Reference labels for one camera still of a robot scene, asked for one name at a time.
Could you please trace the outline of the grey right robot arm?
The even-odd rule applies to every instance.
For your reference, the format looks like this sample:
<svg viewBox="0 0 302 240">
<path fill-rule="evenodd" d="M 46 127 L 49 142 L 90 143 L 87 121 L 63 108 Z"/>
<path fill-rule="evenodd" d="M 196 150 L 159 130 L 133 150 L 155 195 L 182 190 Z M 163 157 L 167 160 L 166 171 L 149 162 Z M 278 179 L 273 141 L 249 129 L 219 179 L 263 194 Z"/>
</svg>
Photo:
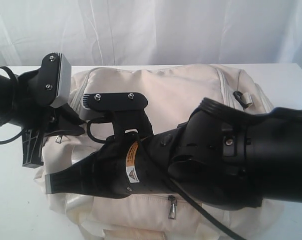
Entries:
<svg viewBox="0 0 302 240">
<path fill-rule="evenodd" d="M 154 134 L 144 112 L 124 113 L 139 126 L 114 135 L 100 150 L 45 177 L 49 194 L 112 199 L 179 194 L 227 210 L 263 199 L 302 203 L 302 110 L 248 114 L 204 98 L 188 121 Z"/>
</svg>

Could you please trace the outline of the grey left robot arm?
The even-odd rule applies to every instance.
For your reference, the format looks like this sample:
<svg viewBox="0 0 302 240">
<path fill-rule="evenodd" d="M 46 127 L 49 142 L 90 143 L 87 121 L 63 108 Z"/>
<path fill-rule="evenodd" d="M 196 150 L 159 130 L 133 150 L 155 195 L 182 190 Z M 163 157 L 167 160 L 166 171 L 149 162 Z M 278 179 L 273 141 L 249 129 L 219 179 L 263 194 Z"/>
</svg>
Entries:
<svg viewBox="0 0 302 240">
<path fill-rule="evenodd" d="M 27 168 L 43 165 L 44 140 L 52 136 L 79 136 L 84 123 L 68 105 L 70 74 L 39 68 L 15 75 L 6 66 L 8 76 L 0 75 L 0 127 L 12 124 L 21 132 L 0 145 L 22 139 L 23 163 Z"/>
</svg>

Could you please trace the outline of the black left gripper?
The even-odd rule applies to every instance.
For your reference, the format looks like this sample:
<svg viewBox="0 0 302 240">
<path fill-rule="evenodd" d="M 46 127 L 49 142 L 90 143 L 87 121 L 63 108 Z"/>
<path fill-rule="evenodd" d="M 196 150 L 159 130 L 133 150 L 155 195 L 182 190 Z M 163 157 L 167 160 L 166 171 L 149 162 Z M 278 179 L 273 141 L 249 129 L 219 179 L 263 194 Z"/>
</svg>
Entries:
<svg viewBox="0 0 302 240">
<path fill-rule="evenodd" d="M 11 70 L 9 75 L 8 123 L 20 126 L 22 134 L 23 167 L 41 167 L 44 136 L 83 134 L 77 114 L 68 103 L 59 108 L 40 106 L 36 103 L 31 89 L 31 80 L 37 70 L 16 76 Z"/>
</svg>

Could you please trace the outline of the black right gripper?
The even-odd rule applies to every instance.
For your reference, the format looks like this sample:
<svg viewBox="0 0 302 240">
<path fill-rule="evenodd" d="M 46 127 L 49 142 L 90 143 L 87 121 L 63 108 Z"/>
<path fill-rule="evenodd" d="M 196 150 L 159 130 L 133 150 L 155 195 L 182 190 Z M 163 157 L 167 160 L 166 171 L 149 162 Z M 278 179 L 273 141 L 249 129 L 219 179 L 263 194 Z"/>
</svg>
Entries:
<svg viewBox="0 0 302 240">
<path fill-rule="evenodd" d="M 220 126 L 180 127 L 146 138 L 127 133 L 100 150 L 103 182 L 115 197 L 177 193 L 224 210 L 261 206 L 244 163 L 225 159 L 224 139 Z"/>
</svg>

